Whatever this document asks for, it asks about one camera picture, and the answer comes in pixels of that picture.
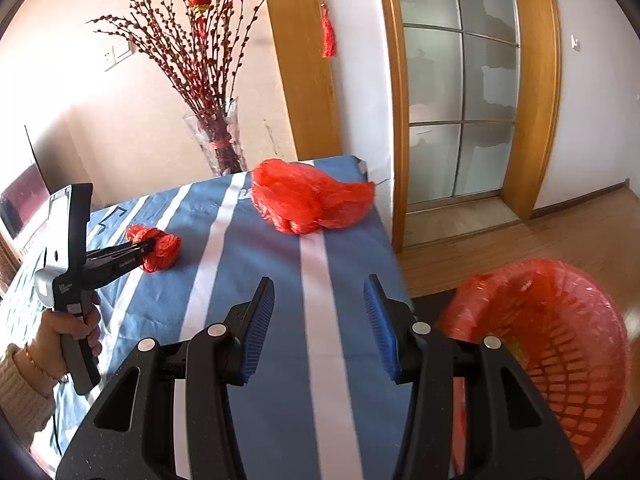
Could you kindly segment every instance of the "human hand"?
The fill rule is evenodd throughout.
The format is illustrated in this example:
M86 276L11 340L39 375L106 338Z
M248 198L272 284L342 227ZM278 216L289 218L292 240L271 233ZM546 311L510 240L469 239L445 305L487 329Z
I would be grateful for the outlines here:
M94 305L100 304L100 297L96 292L92 295L92 302ZM60 335L71 334L77 338L86 337L92 354L98 356L102 352L102 345L98 341L100 339L99 323L100 312L95 306L86 316L85 322L82 322L81 317L73 316L67 312L45 310L42 313L35 338L31 343L28 343L29 354L41 370L60 380L69 372L62 356ZM31 363L24 350L15 353L14 362L20 374L34 390L44 397L48 397L52 393L56 382L38 370Z

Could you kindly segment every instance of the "red trash bag liner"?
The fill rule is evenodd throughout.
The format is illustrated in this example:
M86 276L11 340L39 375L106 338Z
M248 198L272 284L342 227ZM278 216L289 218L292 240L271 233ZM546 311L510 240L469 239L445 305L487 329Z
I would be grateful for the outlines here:
M155 238L156 244L151 253L146 254L142 259L142 269L145 272L156 272L172 267L180 254L182 239L178 236L167 234L155 227L144 227L143 225L132 225L127 228L127 240L138 243L142 240Z
M556 414L587 471L616 426L630 376L626 329L611 298L588 274L528 260L471 277L438 321L449 337L498 336ZM465 389L454 380L452 455L465 457Z
M338 182L309 164L270 158L253 170L252 179L254 206L282 233L348 227L373 206L372 182Z

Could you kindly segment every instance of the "bed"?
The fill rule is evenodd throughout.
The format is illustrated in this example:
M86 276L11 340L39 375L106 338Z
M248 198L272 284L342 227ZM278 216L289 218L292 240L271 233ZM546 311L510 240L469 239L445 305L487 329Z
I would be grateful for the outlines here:
M338 156L315 166L337 180L360 182L358 160ZM285 235L264 222L250 200L250 173L187 184L92 214L87 249L124 240L133 223L182 237L176 265L136 269L100 289L99 368L108 380L145 337L162 344L191 338L248 301L262 276L276 303L257 372L230 387L232 416L247 477L262 480L389 480L406 420L410 387L396 386L380 363L364 309L362 287L375 273L390 298L409 303L378 214L344 230ZM33 274L34 248L0 307L2 345L24 343L42 305ZM97 397L72 386L56 389L62 451ZM60 457L52 422L32 454L53 473Z

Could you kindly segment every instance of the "blue gripper pad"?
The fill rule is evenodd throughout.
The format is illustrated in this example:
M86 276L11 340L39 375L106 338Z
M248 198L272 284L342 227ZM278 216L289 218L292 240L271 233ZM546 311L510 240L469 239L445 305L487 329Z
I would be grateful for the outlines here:
M275 291L273 282L268 280L262 290L257 291L252 302L257 302L255 313L251 324L246 331L244 338L242 366L240 368L240 376L244 382L254 374L260 360L262 345L267 337L267 329L273 313L273 304L275 302Z
M398 340L386 313L385 304L387 301L378 278L372 274L364 283L364 305L373 328L382 366L391 380L395 381L400 376Z

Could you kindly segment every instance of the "clear vase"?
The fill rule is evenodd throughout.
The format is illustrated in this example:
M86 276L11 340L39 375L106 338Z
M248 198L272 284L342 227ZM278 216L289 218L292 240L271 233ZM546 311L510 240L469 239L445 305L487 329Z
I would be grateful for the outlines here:
M185 122L195 136L214 176L246 171L238 127L238 98L223 109L212 108L186 115Z

